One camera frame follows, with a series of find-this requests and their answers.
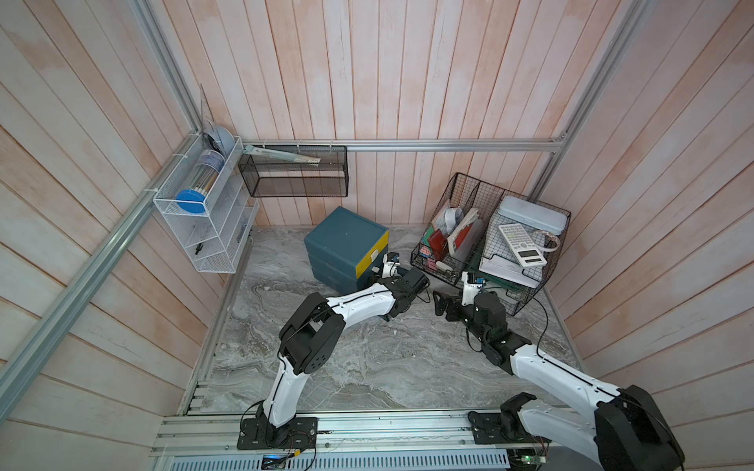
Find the yellow top drawer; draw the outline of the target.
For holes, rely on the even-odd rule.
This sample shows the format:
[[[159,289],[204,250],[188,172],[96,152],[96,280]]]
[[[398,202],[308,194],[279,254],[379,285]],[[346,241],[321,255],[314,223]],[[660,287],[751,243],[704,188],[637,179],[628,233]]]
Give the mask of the yellow top drawer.
[[[360,278],[378,259],[379,254],[388,247],[389,231],[386,230],[379,240],[363,255],[355,266],[355,276]]]

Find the teal drawer cabinet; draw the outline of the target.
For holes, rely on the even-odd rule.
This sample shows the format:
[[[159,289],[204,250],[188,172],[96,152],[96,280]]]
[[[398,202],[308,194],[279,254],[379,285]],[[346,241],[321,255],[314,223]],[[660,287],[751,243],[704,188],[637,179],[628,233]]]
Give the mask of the teal drawer cabinet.
[[[304,238],[314,278],[338,294],[364,290],[374,275],[372,268],[382,265],[388,247],[360,278],[355,276],[355,266],[386,230],[339,206]]]

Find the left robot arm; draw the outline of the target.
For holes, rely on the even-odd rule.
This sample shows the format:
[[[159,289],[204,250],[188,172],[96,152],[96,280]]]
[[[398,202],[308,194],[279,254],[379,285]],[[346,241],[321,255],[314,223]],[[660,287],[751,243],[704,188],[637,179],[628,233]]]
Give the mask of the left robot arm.
[[[428,287],[421,271],[399,267],[359,292],[335,298],[316,292],[305,298],[280,331],[274,384],[267,398],[253,406],[255,415],[242,417],[237,449],[316,447],[318,419],[298,416],[309,377],[330,359],[345,330],[368,319],[397,317]]]

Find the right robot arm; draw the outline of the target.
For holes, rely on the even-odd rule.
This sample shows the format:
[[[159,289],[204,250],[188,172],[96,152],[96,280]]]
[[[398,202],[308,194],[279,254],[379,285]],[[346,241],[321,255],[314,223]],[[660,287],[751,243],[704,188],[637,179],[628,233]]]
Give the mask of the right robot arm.
[[[495,433],[506,441],[541,437],[592,459],[605,470],[677,470],[685,455],[651,394],[597,380],[510,330],[494,292],[432,294],[435,313],[465,325],[494,366],[569,406],[563,411],[522,392],[504,402]]]

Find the white calculator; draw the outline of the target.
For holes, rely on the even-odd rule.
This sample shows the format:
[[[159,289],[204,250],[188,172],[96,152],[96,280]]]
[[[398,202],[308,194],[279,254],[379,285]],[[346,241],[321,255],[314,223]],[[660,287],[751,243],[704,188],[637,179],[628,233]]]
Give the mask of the white calculator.
[[[547,264],[543,252],[532,241],[523,225],[504,224],[500,225],[498,230],[522,268],[543,267]]]

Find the white pencil case box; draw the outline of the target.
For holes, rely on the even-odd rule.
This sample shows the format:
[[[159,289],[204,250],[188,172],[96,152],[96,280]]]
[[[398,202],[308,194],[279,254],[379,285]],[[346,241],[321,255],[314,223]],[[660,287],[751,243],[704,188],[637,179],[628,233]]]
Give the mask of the white pencil case box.
[[[522,225],[546,231],[555,236],[561,235],[567,227],[566,214],[511,195],[503,197],[498,213]]]

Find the ruler in mesh basket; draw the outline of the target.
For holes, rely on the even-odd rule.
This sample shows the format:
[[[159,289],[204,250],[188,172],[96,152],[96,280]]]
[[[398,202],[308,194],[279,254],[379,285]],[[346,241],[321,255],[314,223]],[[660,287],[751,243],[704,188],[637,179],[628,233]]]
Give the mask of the ruler in mesh basket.
[[[306,164],[306,165],[318,165],[321,162],[319,157],[312,157],[303,155],[300,153],[287,152],[272,149],[269,147],[258,147],[251,144],[245,146],[245,154],[262,157],[266,159],[275,159],[283,162]]]

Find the blue capped clear tube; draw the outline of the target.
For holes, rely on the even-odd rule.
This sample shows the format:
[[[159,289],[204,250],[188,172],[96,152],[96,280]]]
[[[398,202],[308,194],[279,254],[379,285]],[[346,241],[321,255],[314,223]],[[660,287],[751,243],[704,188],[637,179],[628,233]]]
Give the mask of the blue capped clear tube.
[[[202,151],[184,187],[176,195],[176,202],[182,210],[192,214],[203,214],[206,211],[208,194],[223,170],[225,162],[226,158],[215,150]]]

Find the grey round disc on shelf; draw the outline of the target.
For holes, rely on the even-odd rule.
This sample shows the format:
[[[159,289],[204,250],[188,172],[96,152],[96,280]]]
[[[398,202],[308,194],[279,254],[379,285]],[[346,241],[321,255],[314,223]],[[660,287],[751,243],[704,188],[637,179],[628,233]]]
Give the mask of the grey round disc on shelf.
[[[210,125],[204,130],[204,137],[208,146],[224,157],[229,157],[236,145],[235,137],[222,126]]]

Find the black mesh wall basket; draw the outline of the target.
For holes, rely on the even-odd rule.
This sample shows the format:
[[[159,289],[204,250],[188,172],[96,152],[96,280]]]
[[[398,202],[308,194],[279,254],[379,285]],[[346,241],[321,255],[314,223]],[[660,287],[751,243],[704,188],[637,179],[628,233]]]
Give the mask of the black mesh wall basket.
[[[243,152],[238,167],[253,197],[346,197],[349,194],[348,149],[336,145],[259,145],[319,157],[318,165],[266,159]]]

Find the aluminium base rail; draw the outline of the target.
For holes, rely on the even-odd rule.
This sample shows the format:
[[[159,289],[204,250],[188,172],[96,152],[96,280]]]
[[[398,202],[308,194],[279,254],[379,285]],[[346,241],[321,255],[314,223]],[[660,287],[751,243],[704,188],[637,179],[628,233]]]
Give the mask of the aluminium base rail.
[[[631,470],[622,450],[569,408],[530,402],[528,431],[497,410],[317,412],[263,438],[251,414],[170,417],[149,470]]]

